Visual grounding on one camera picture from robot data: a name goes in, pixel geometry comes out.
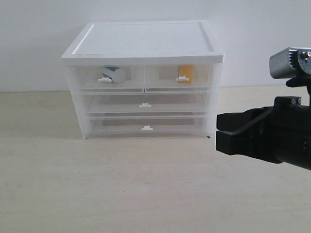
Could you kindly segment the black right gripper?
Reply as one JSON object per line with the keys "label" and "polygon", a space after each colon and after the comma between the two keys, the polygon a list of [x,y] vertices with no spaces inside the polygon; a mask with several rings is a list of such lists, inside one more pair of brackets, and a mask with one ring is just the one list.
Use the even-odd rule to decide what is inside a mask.
{"label": "black right gripper", "polygon": [[[301,102],[301,97],[281,96],[273,106],[218,114],[216,150],[310,170],[311,109]],[[259,135],[232,133],[262,114]]]}

